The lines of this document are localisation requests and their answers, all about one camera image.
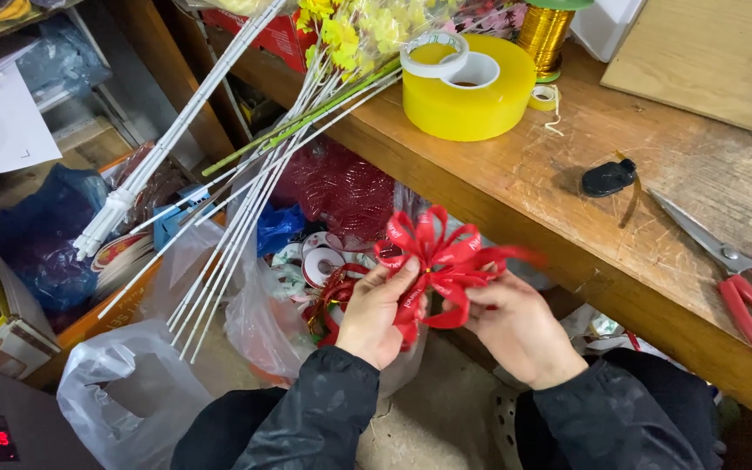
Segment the blue plastic bag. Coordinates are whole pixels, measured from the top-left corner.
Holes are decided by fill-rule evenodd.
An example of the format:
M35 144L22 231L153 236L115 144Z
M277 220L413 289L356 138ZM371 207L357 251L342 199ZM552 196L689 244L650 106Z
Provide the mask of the blue plastic bag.
M275 210L267 202L257 221L257 258L284 249L292 236L303 230L306 222L298 204Z
M36 193L0 211L0 256L42 306L54 333L85 313L97 287L92 260L78 261L73 243L107 194L97 171L58 163Z

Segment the scissors blade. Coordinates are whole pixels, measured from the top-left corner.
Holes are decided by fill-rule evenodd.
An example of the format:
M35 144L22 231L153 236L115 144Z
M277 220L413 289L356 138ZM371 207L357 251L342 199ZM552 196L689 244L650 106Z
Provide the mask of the scissors blade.
M709 254L715 258L718 262L721 262L727 268L727 271L732 273L742 272L746 269L752 268L752 258L745 256L744 254L731 247L729 244L718 240L715 235L710 233L701 222L698 222L684 211L679 208L674 202L667 198L664 198L662 194L653 189L648 189L649 194L654 197L654 200L660 204L660 207L669 214L678 225L689 234L699 245L704 247Z

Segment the hand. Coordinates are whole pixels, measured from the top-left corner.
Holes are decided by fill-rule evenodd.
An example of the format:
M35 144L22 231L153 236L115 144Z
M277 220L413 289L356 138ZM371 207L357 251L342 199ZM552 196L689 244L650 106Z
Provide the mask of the hand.
M541 294L512 272L503 272L485 288L466 289L466 295L472 302L466 328L516 379L541 390L588 368Z
M391 279L387 279L389 274L380 264L356 283L335 343L379 370L400 353L402 334L393 326L393 319L400 297L420 274L420 262L409 259ZM427 306L428 298L423 296L420 307Z

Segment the scissors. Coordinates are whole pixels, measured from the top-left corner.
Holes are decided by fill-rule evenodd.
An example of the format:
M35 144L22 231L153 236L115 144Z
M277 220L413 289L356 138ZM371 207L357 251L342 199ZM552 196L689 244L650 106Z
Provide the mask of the scissors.
M742 277L743 272L752 270L752 258L732 245L718 240L701 223L660 193L653 189L649 189L648 192L690 237L724 267L727 278L718 282L718 292L736 325L752 345L752 316L747 310L747 305L752 307L752 286Z

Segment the left hand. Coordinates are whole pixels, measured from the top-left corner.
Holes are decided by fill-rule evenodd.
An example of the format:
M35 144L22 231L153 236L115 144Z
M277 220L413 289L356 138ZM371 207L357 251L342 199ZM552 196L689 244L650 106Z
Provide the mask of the left hand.
M380 264L356 283L335 343L379 370L400 354L402 334L393 320L400 297L420 275L420 262L411 258L391 279L389 274ZM428 298L423 296L420 308L427 307Z

